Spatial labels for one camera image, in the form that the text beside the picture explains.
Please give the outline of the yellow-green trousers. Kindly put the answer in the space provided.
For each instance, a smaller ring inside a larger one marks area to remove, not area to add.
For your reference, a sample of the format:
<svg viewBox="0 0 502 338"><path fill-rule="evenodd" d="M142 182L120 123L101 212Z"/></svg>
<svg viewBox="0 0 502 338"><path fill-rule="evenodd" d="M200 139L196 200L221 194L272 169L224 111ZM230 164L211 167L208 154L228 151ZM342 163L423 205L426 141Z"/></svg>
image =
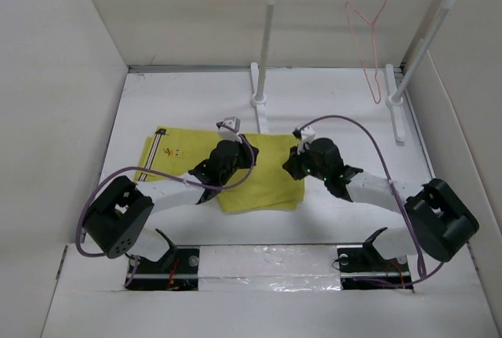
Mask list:
<svg viewBox="0 0 502 338"><path fill-rule="evenodd" d="M250 144L259 149L256 165L246 182L217 196L224 213L253 209L294 210L304 200L304 181L294 180L282 165L296 139L288 135L250 133ZM138 166L181 176L209 157L220 137L213 131L159 126L144 144Z"/></svg>

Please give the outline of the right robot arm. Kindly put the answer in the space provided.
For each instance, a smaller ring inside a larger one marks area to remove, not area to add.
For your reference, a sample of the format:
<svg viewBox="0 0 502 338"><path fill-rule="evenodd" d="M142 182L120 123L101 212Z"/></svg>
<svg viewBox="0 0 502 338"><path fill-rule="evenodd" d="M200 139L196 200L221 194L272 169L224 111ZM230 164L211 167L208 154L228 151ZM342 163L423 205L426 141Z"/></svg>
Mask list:
<svg viewBox="0 0 502 338"><path fill-rule="evenodd" d="M479 223L454 190L434 178L426 184L390 181L344 163L328 138L303 150L292 147L283 169L294 179L312 176L347 202L373 205L399 214L404 227L383 227L366 239L362 260L378 271L392 258L424 252L446 263L478 232Z"/></svg>

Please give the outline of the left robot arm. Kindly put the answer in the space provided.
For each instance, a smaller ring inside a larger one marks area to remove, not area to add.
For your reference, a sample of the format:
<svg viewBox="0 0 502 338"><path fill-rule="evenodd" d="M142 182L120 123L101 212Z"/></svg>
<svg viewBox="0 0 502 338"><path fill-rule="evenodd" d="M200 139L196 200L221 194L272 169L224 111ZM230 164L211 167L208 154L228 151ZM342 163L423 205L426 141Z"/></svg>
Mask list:
<svg viewBox="0 0 502 338"><path fill-rule="evenodd" d="M157 272L167 272L174 265L177 247L162 230L145 227L150 216L201 205L237 187L244 179L229 184L230 179L241 169L251 171L258 154L245 137L221 140L207 159L182 176L146 182L117 176L85 208L82 228L105 257L127 255L146 260Z"/></svg>

